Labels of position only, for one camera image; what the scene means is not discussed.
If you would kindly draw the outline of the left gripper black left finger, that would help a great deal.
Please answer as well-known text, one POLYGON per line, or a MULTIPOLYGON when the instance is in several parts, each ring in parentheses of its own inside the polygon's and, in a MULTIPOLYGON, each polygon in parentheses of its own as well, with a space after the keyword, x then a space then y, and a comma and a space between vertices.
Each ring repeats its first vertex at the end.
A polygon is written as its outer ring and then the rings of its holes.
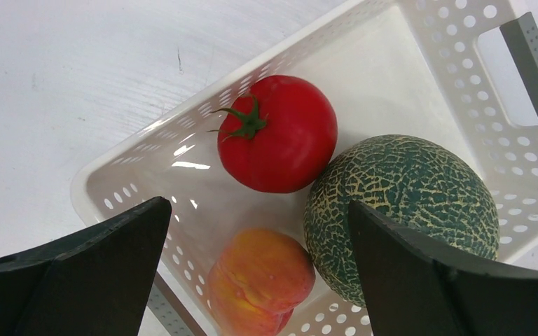
POLYGON ((0 258, 0 335, 136 335, 171 214, 154 197, 0 258))

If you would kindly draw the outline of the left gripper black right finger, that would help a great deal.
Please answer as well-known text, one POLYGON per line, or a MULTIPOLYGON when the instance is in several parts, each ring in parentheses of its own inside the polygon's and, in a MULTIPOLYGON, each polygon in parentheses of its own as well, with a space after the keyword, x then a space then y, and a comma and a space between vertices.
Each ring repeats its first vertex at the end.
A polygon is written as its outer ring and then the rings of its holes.
POLYGON ((538 270, 461 251, 358 201, 348 225, 375 335, 538 335, 538 270))

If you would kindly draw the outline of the fake green netted melon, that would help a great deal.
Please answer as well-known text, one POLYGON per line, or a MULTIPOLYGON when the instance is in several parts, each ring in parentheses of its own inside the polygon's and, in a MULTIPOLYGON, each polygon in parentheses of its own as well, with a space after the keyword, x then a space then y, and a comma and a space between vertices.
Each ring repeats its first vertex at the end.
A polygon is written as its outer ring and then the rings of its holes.
POLYGON ((351 201, 467 253, 498 257, 497 207, 463 159, 415 136, 364 139, 328 164, 312 184, 303 213, 304 240, 316 270, 354 305, 364 305, 364 294, 348 230, 351 201))

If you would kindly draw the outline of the fake peach orange red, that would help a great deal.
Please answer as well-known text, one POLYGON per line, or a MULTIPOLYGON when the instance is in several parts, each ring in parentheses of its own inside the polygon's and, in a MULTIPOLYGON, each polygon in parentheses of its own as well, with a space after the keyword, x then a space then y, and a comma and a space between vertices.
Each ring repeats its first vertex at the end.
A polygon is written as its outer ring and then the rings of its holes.
POLYGON ((308 252, 294 238, 250 228, 223 250, 209 271, 207 287, 224 335, 278 335, 315 279, 308 252))

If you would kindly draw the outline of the fake red tomato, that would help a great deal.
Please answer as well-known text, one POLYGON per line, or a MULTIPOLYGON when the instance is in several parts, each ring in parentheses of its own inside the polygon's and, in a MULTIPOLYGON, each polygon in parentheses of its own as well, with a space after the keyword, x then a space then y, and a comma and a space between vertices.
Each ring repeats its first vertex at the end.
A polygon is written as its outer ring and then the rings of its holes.
POLYGON ((223 168, 263 193, 293 193, 311 184, 336 147, 338 123, 326 96, 295 76, 254 83, 229 107, 217 134, 223 168))

